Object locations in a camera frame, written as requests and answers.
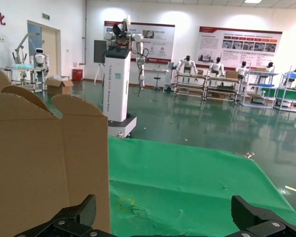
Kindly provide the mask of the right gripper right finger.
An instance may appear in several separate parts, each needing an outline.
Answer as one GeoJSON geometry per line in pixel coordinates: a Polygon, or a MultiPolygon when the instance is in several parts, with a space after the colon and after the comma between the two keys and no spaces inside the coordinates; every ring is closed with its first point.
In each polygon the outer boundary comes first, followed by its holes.
{"type": "Polygon", "coordinates": [[[232,237],[296,237],[296,226],[270,209],[252,206],[241,196],[231,198],[231,217],[239,231],[232,237]]]}

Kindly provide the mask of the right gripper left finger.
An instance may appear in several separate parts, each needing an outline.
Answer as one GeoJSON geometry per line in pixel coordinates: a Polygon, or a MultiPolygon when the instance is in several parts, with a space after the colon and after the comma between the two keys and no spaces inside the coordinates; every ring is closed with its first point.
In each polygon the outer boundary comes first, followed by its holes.
{"type": "Polygon", "coordinates": [[[17,237],[110,237],[93,229],[96,196],[88,195],[81,204],[62,208],[49,221],[17,234],[17,237]]]}

